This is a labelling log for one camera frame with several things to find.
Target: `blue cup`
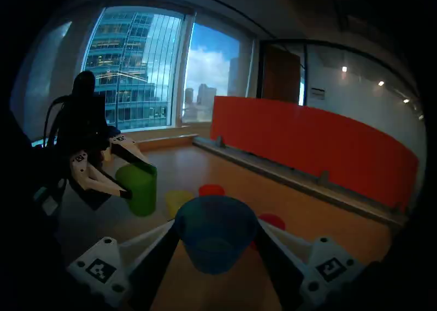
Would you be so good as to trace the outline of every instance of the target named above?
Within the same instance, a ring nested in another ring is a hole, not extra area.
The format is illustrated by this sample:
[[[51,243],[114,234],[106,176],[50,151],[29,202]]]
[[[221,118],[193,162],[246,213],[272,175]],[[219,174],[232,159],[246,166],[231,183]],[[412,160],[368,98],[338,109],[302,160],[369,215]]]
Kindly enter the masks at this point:
[[[194,267],[219,274],[232,268],[253,241],[258,219],[235,198],[202,196],[179,209],[174,225]]]

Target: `yellow cup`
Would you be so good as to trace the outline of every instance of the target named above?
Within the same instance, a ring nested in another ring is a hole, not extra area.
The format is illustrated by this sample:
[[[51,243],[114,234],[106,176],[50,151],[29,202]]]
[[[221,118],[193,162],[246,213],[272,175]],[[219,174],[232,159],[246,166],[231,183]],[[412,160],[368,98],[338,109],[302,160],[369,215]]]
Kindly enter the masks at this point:
[[[185,190],[171,190],[166,193],[166,205],[170,218],[173,219],[176,213],[186,202],[192,200],[194,195]]]

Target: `blue sky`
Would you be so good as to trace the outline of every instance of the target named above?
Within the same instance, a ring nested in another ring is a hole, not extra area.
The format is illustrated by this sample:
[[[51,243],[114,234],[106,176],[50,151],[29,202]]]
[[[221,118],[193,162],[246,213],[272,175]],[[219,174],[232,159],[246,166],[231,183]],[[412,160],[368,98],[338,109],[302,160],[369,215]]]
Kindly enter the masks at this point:
[[[238,57],[240,42],[220,31],[195,24],[188,53],[185,88],[193,88],[197,100],[199,85],[217,89],[218,96],[228,92],[229,61]]]
[[[225,60],[238,57],[239,42],[226,34],[200,24],[194,24],[191,38],[191,49],[204,47],[204,51],[221,52]]]

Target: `red wall panel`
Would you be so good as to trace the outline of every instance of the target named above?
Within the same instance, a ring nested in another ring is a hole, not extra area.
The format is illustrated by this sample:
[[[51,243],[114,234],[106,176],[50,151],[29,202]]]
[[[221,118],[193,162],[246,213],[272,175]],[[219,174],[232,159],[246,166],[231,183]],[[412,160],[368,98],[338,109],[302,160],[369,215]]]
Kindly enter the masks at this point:
[[[329,180],[404,210],[417,157],[366,124],[324,110],[267,99],[215,97],[211,139]]]

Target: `skyscraper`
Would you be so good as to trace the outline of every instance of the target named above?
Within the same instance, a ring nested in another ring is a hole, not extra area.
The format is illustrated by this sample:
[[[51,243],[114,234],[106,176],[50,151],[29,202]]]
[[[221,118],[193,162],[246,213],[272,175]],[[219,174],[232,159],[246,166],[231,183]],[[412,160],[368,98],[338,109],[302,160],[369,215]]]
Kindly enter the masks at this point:
[[[238,92],[238,57],[229,62],[228,96],[239,96]]]
[[[95,74],[95,92],[105,95],[107,123],[119,129],[169,125],[181,19],[130,9],[105,10],[84,70]]]
[[[214,96],[217,93],[216,88],[210,88],[206,84],[199,85],[199,91],[197,93],[197,104],[212,109],[214,104]]]
[[[193,95],[194,95],[194,89],[193,88],[185,89],[185,103],[186,104],[192,104],[193,103]]]

